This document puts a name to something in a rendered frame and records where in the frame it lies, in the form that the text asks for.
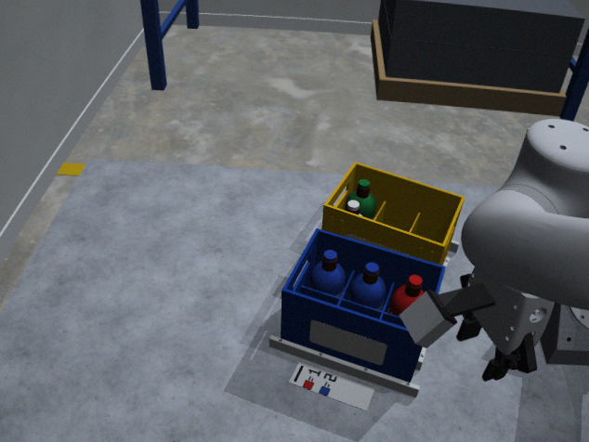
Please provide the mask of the green bottle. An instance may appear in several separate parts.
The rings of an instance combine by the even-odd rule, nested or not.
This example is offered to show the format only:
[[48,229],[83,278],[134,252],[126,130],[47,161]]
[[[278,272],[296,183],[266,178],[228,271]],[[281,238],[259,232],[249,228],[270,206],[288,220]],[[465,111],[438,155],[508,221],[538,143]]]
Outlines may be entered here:
[[[370,218],[374,220],[375,209],[376,209],[376,201],[374,196],[370,193],[370,182],[366,179],[361,179],[357,186],[357,190],[352,192],[346,201],[346,209],[347,203],[349,201],[357,201],[360,203],[360,214],[364,217]],[[345,210],[346,210],[345,209]]]

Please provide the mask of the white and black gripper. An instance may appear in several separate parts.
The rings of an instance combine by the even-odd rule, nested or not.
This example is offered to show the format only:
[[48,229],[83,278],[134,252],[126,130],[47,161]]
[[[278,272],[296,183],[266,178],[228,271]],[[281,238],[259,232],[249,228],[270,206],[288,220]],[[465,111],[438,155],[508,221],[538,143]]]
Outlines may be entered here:
[[483,283],[496,301],[493,306],[462,315],[464,319],[456,336],[462,342],[477,337],[483,328],[495,344],[495,358],[484,371],[483,381],[500,380],[509,369],[536,371],[534,346],[543,335],[554,302],[515,290],[475,267],[471,274],[461,276],[460,281],[462,288]]

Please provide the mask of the red bottle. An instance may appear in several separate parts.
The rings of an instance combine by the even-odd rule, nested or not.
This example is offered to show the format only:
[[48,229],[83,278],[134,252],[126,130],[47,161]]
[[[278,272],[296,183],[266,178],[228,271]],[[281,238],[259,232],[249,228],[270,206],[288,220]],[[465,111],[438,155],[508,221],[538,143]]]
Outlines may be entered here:
[[407,284],[400,286],[393,293],[388,313],[399,317],[399,314],[424,293],[422,285],[421,277],[411,275]]

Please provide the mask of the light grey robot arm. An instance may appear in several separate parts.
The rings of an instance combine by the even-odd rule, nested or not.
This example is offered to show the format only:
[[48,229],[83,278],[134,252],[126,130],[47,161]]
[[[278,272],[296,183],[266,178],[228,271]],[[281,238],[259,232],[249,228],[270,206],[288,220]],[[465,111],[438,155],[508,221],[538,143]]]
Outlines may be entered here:
[[[465,220],[462,247],[483,274],[568,306],[589,329],[588,218],[589,127],[542,120],[528,129],[505,183]],[[399,316],[414,342],[428,348],[456,316],[495,303],[483,283],[441,294],[428,289]]]

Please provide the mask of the white paper pick list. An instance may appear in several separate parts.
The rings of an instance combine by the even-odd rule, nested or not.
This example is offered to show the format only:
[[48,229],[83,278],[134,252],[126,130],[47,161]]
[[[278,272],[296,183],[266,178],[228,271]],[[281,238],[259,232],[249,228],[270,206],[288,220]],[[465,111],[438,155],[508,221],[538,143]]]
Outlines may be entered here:
[[367,411],[374,389],[298,362],[289,382],[309,391]]

